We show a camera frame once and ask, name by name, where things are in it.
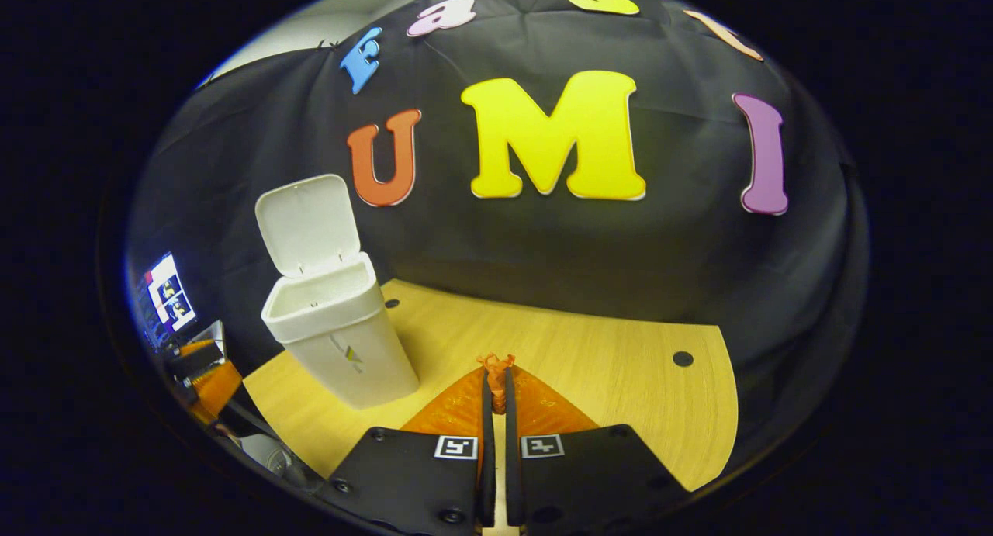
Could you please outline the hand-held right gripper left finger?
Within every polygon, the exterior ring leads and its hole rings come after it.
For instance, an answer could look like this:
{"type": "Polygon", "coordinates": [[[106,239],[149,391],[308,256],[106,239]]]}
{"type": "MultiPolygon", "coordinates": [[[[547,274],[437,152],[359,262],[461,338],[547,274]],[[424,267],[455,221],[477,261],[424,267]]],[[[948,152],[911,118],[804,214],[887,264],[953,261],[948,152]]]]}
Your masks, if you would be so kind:
{"type": "Polygon", "coordinates": [[[479,535],[493,525],[493,395],[476,368],[402,429],[370,427],[326,481],[326,501],[376,535],[479,535]]]}

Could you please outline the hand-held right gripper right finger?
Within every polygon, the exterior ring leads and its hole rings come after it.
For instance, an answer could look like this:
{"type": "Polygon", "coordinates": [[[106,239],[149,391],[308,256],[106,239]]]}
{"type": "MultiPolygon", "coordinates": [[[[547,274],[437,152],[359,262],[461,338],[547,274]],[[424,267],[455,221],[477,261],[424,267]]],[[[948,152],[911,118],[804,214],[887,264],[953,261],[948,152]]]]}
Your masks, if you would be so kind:
{"type": "Polygon", "coordinates": [[[643,532],[684,507],[689,491],[630,425],[535,431],[526,393],[537,378],[506,373],[507,521],[522,532],[643,532]]]}

